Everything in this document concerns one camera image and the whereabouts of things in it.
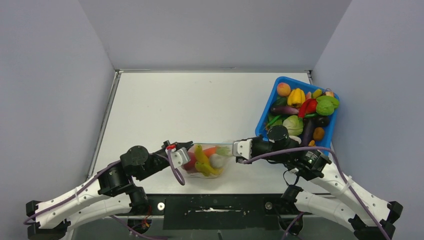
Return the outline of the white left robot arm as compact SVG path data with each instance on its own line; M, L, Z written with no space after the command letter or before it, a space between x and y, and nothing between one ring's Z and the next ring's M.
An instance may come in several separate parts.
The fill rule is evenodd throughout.
M28 202L28 218L24 221L28 239L59 240L67 231L97 219L147 214L148 197L134 181L142 181L167 167L179 176L178 167L190 161L188 150L193 145L192 141L165 141L155 152L135 145L74 189L51 200Z

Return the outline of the yellow toy banana bunch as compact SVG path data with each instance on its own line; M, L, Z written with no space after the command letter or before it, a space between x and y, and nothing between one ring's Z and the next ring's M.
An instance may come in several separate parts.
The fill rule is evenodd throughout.
M197 160L195 168L199 173L202 173L205 177L219 176L222 174L222 168L211 167L209 157L203 153L202 145L196 144L193 149Z

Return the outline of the clear zip top bag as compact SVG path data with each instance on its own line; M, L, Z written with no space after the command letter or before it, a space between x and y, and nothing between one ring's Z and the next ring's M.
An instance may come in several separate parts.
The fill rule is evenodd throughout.
M188 162L181 169L197 178L218 178L234 159L230 143L195 143L187 153Z

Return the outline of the white toy garlic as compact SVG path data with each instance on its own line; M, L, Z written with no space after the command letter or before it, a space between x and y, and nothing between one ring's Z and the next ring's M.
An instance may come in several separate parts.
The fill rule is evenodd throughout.
M210 163L210 166L214 169L223 168L226 163L226 157L223 155L214 153L209 156L209 163Z

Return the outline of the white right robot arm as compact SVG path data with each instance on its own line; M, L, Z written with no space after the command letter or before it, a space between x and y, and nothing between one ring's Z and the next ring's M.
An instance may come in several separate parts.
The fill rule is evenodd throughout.
M324 198L295 183L289 184L281 199L286 213L299 211L323 217L352 231L358 240L393 238L394 223L400 218L403 206L377 197L343 173L331 149L301 146L280 125L269 130L267 140L261 135L242 140L236 151L245 164L260 159L282 164L298 179L313 183L335 197L335 200Z

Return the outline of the orange toy carrot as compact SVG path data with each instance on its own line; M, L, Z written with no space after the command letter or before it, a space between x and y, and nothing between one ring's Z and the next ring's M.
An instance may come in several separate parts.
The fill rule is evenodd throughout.
M216 145L213 147L203 149L202 151L208 158L214 154L228 157L232 153L231 149L228 146L223 146L223 145Z

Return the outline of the red toy apple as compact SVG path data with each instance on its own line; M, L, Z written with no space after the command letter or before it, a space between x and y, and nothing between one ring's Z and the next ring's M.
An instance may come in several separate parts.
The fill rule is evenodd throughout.
M182 166L182 168L187 173L196 173L197 172L196 167L195 167L196 162L197 162L196 156L193 152L188 152L188 156L189 156L189 162L184 164Z

